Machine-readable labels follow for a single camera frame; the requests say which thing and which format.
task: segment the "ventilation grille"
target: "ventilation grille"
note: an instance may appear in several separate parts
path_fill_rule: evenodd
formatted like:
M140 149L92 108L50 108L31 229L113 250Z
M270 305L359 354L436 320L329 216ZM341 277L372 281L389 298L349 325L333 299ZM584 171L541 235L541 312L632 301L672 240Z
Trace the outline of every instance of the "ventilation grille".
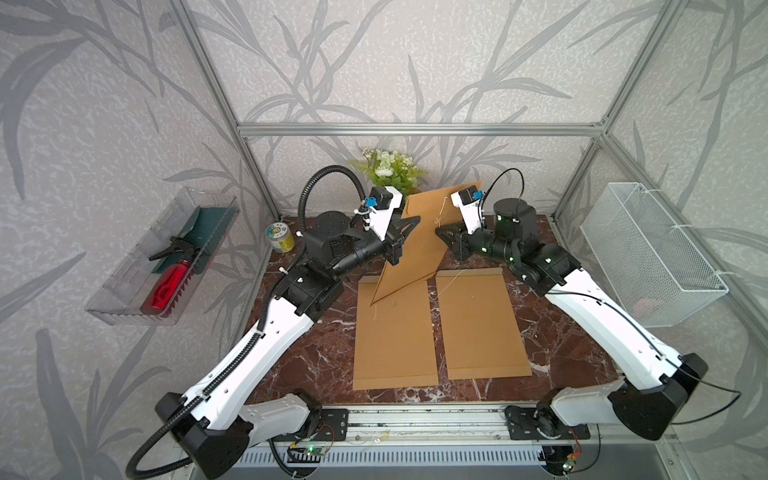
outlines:
M288 462L284 447L278 447L286 464L306 467L306 464ZM403 467L447 465L543 465L541 447L533 445L506 446L334 446L321 462L325 467ZM307 459L305 455L296 456ZM269 447L247 449L235 467L274 467Z

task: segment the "dark red marble surface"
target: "dark red marble surface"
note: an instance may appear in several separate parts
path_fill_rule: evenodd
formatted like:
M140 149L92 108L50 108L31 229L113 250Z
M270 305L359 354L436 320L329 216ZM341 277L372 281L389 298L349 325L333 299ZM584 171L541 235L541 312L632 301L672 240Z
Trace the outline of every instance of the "dark red marble surface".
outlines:
M297 229L293 219L286 221ZM538 218L542 242L554 243L554 234L546 220ZM277 278L279 268L287 266L298 251L272 253L261 284L260 298L251 313L249 328L256 322L261 295ZM500 266L494 260L473 256L457 262L446 253L440 270ZM547 300L539 298L529 286L502 269L518 327L531 362L533 376L448 380L445 349L440 326L440 307L436 300L434 277L428 281L439 385L407 389L352 390L355 359L355 321L357 281L363 275L379 275L384 259L379 258L350 272L344 279L344 294L325 316L301 336L280 357L251 394L247 403L274 400L295 392L307 391L323 404L371 402L468 402L476 400L536 400L555 387L592 386L617 378L607 353L569 316Z

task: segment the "wallpaper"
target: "wallpaper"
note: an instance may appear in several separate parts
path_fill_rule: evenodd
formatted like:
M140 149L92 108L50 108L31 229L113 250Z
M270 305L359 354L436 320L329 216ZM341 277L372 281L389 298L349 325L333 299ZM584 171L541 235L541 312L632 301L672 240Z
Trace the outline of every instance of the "wallpaper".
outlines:
M663 2L189 4L240 122L549 123L602 118ZM359 160L361 147L379 147L405 152L427 169L422 189L467 179L489 184L505 168L521 168L529 180L525 199L542 213L554 206L586 140L249 139L286 212L296 211L312 172ZM351 211L354 192L344 182L324 180L310 211ZM506 187L505 195L518 195L516 180Z
M0 2L0 478L123 478L249 313L269 214L164 5ZM240 215L179 323L86 313L183 186Z
M768 314L766 7L688 8L611 133Z
M192 0L236 116L599 121L662 1Z
M608 182L629 181L605 151L596 156L563 214L558 228L568 249L595 280L611 292L579 227ZM695 352L709 365L705 380L743 397L727 411L691 425L674 426L700 480L757 480L768 468L768 354L749 338L741 321L721 298L675 326L653 328L654 335L678 352ZM726 405L731 394L699 386L677 421L697 419Z
M312 173L327 164L362 159L362 149L374 147L411 154L414 164L428 172L419 185L421 190L474 180L482 180L488 188L505 168L517 167L525 176L523 199L538 213L547 214L554 209L588 141L586 137L268 137L252 141L251 150L276 202L286 212L296 211ZM458 151L445 165L440 161L442 148ZM365 176L360 179L370 185ZM520 188L517 173L507 173L494 186L487 210L492 210L496 200L518 197ZM312 190L307 211L352 212L358 205L352 182L334 174Z

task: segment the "folded cardboard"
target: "folded cardboard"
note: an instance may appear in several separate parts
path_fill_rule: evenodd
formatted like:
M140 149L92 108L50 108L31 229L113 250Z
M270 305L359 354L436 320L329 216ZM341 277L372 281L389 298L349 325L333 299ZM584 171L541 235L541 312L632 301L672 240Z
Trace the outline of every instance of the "folded cardboard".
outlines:
M408 197L402 218L419 215L421 220L402 246L400 263L386 263L373 295L374 303L392 295L406 285L435 274L448 247L435 235L435 228L462 220L462 214L451 202L451 194L480 182L430 190Z
M440 270L435 281L449 379L531 375L501 268Z
M355 390L437 385L437 359L426 280L371 305L378 276L358 283Z

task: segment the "black cable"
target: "black cable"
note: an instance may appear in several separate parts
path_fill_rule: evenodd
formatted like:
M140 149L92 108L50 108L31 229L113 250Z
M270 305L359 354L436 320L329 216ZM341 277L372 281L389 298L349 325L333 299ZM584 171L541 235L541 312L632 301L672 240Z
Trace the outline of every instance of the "black cable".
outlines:
M681 369L680 371L681 371L682 373L684 373L684 374L688 375L690 378L692 378L692 379L694 379L694 380L697 380L697 381L699 381L699 382L703 383L704 385L709 385L710 387L713 387L713 388L715 388L715 389L719 389L719 390L723 390L724 392L731 392L731 393L735 393L735 394L736 394L736 397L734 397L734 398L733 398L733 399L732 399L730 402L728 402L728 404L727 404L727 405L725 405L723 408L721 408L721 409L718 409L718 410L716 410L715 412L712 412L712 413L710 413L709 415L705 415L705 416L703 416L703 417L699 417L698 419L687 420L686 422L672 422L672 423L671 423L671 425L688 425L689 423L696 423L696 422L701 422L702 420L706 420L706 419L708 419L708 418L714 417L714 416L715 416L715 415L717 415L718 413L721 413L721 412L724 412L725 410L727 410L727 409L728 409L728 408L729 408L731 405L733 405L734 403L736 403L736 401L737 401L738 399L740 399L740 398L741 398L741 393L742 393L742 392L741 392L741 390L732 390L732 389L727 389L727 388L725 388L725 387L722 387L722 386L719 386L719 385L714 385L714 384L712 384L712 383L709 383L709 382L705 382L704 380L702 380L702 379L699 379L699 378L697 378L696 376L693 376L693 375L689 374L688 372L686 372L686 371L684 371L684 370L682 370L682 369Z
M307 478L312 475L315 470L317 470L317 467L315 467L306 475L301 475L299 474L298 470L291 470L288 468L288 465L286 465L285 462L283 462L283 459L280 457L280 453L277 452L277 447L275 446L275 441L273 439L270 439L270 450L272 451L272 456L275 458L277 466L280 467L280 470L285 472L286 475L290 475L291 478Z
M598 425L598 424L596 424L596 425L598 427L598 454L594 456L594 460L592 460L591 464L587 465L586 467L582 468L581 470L575 470L575 471L571 472L571 474L586 472L590 468L594 467L595 463L598 463L598 458L600 458L600 450L603 449L603 437L602 437L602 435L600 435L600 425Z
M491 194L491 190L493 190L493 186L496 185L496 182L498 182L498 179L500 179L501 177L504 176L504 174L512 170L515 170L520 174L520 183L522 185L520 188L520 195L518 196L518 202L515 205L515 217L518 216L518 209L520 208L520 200L522 199L523 193L525 192L525 177L523 177L523 173L520 170L518 170L517 168L511 167L511 168L508 168L507 170L504 170L498 175L498 177L496 177L496 180L493 181L491 186L485 191L485 195L483 195L480 201L478 202L478 216L480 217L481 225L485 225L485 218L483 218L482 216L482 208L485 205L485 200L488 198L488 195Z
M309 197L310 192L312 191L313 187L317 182L325 177L327 174L330 174L332 172L341 172L345 174L347 177L352 180L352 182L355 184L355 188L357 189L357 193L360 197L360 200L365 199L365 191L362 189L362 184L360 183L360 180L357 178L357 176L352 172L349 168L343 167L341 165L330 165L328 167L321 168L318 172L316 172L311 178L310 181L307 182L304 189L301 193L301 198L299 199L299 230L301 232L306 231L306 199ZM356 223L357 219L359 218L358 215L355 215L351 225L354 225ZM294 268L298 262L300 262L301 257L303 256L304 252L306 251L306 245L302 245L301 250L299 250L298 254L293 258L293 261L288 266L288 270ZM280 275L278 276L277 280L275 280L272 285L267 289L266 294L264 295L264 298L261 303L261 312L259 315L259 320L256 324L256 329L259 331L264 331L264 328L266 326L266 316L269 313L270 303L272 299L272 295L275 291L275 288L277 287L277 284L286 276L285 273L280 272ZM176 470L177 468L184 467L186 465L189 465L192 463L192 458L183 458L181 460L177 460L175 462L169 463L167 465L163 465L161 467L151 468L149 470L139 470L138 465L141 459L152 449L152 447L157 444L157 442L160 441L161 438L165 436L168 432L170 432L174 426L178 422L181 421L183 417L190 414L192 410L195 409L198 405L202 403L204 399L206 399L210 394L243 362L243 360L248 356L248 354L253 350L253 347L257 344L257 342L260 340L260 336L253 335L248 343L246 343L245 347L240 351L240 353L235 356L235 358L226 366L224 369L216 376L215 379L213 379L208 386L203 389L202 395L197 396L192 401L190 401L188 404L186 404L184 407L182 407L178 412L173 414L152 436L150 436L149 439L147 439L144 444L142 444L138 450L131 456L131 459L128 460L128 463L125 465L125 476L130 478L131 480L146 480L147 478L153 478L157 477L159 475L166 474L168 472L172 472L173 470Z
M706 381L706 380L703 380L703 379L700 379L699 377L697 377L697 376L695 376L695 375L691 375L690 373L688 373L688 372L686 372L685 370L681 369L679 366L677 366L677 365L675 365L674 363L672 363L672 362L671 362L671 361L670 361L670 360L669 360L669 359L668 359L668 358L667 358L667 357L666 357L666 356L665 356L665 355L664 355L664 354L663 354L663 353L662 353L662 352L661 352L661 351L660 351L660 350L659 350L659 349L656 347L656 345L654 345L654 343L653 343L653 342L651 342L651 341L648 339L648 337L647 337L647 336L645 336L645 334L642 332L642 330L640 330L640 328L639 328L637 325L635 325L635 323L634 323L634 322L632 322L631 320L629 320L629 318L628 318L626 315L624 315L624 314L623 314L623 313L622 313L622 312L621 312L621 311L620 311L618 308L616 308L615 306L613 306L613 305L611 305L610 303L606 302L605 300L603 300L603 299L599 299L599 298L597 298L596 296L592 296L592 295L589 295L588 293L579 293L579 292L562 292L562 291L561 291L561 292L549 292L549 293L547 293L547 295L580 295L580 296L586 296L586 297L592 298L592 299L594 299L594 300L597 300L597 301L598 301L599 303L601 303L601 304L604 304L604 305L607 305L607 306L609 306L610 308L612 308L612 309L613 309L613 311L614 311L614 312L618 313L618 314L619 314L619 315L620 315L622 318L624 318L625 320L627 320L627 323L629 323L630 325L632 325L632 326L634 327L634 329L635 329L635 330L637 330L637 332L638 332L638 333L640 333L640 335L641 335L641 336L642 336L642 337L645 339L645 341L646 341L646 342L648 342L648 345L650 345L650 347L651 347L652 349L656 350L656 353L658 353L658 354L659 354L659 356L660 356L661 358L665 359L665 360L667 361L667 363L669 363L669 364L670 364L670 365L672 365L674 368L676 368L678 372L682 372L684 375L687 375L687 376L689 376L690 378L692 378L692 379L696 380L697 382L699 382L699 383L703 383L704 385L708 385L708 386L710 386L710 387L712 387L712 388L715 388L715 389L723 390L724 392L730 392L730 393L735 393L735 394L736 394L736 397L735 397L734 399L732 399L730 402L728 402L728 404L727 404L727 405L725 405L725 406L724 406L723 408L721 408L721 409L718 409L718 410L717 410L717 411L715 411L715 412L712 412L712 413L710 413L709 415L705 415L705 416L703 416L703 417L700 417L700 418L698 418L698 419L688 420L688 421L686 421L686 422L672 422L670 425L688 425L688 424L690 424L690 423L701 422L702 420L706 420L706 419L708 419L708 418L714 417L714 416L715 416L715 415L717 415L718 413L724 412L725 410L727 410L728 408L730 408L730 406L731 406L731 405L733 405L734 403L736 403L736 401L737 401L738 399L740 399L740 398L741 398L741 395L742 395L742 392L741 392L741 390L728 389L728 388L726 388L726 387L724 387L724 386L719 386L719 385L715 385L715 384L713 384L713 383L709 383L708 381Z
M298 217L299 217L299 231L301 231L301 233L304 233L306 231L306 199L309 198L310 192L315 187L315 185L317 185L317 182L319 182L320 179L325 177L327 174L332 174L333 172L339 172L349 177L352 183L355 184L355 189L357 190L357 194L360 197L360 201L365 200L366 192L363 190L362 184L360 183L360 179L357 177L357 175L355 175L355 172L351 171L347 167L344 167L343 165L329 165L327 167L323 167L319 169L306 182L306 185L304 186L304 189L301 191L301 195L299 197ZM354 226L355 223L357 223L358 219L359 219L359 215L356 214L352 218L352 221L349 223L350 226Z

